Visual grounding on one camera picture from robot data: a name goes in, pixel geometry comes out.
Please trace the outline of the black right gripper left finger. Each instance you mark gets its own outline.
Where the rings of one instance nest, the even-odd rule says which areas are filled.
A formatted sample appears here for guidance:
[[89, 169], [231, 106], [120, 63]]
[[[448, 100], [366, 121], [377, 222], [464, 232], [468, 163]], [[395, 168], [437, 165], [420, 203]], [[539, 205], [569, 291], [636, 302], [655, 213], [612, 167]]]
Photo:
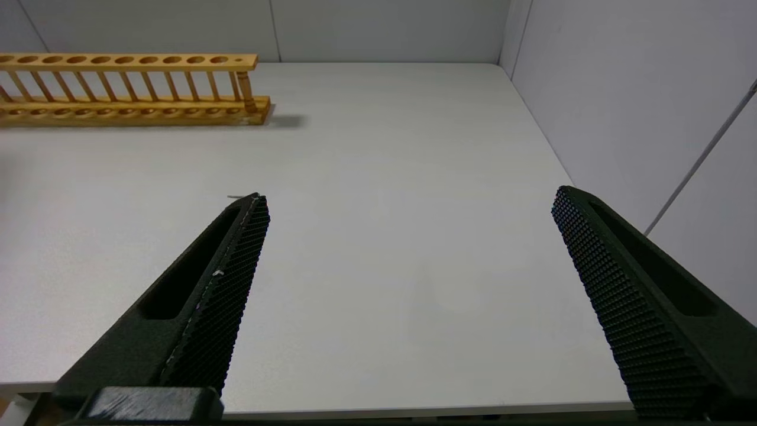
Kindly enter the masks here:
[[259, 193], [227, 206], [55, 383], [55, 402], [78, 410], [107, 386], [222, 393], [269, 224]]

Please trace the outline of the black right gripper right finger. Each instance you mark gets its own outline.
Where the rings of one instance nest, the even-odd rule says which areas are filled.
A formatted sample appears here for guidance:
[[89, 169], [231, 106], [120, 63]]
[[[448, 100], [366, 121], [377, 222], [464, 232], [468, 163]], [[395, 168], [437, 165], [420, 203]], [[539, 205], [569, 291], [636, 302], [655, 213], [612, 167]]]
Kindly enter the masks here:
[[754, 425], [755, 326], [589, 192], [560, 186], [552, 218], [636, 418]]

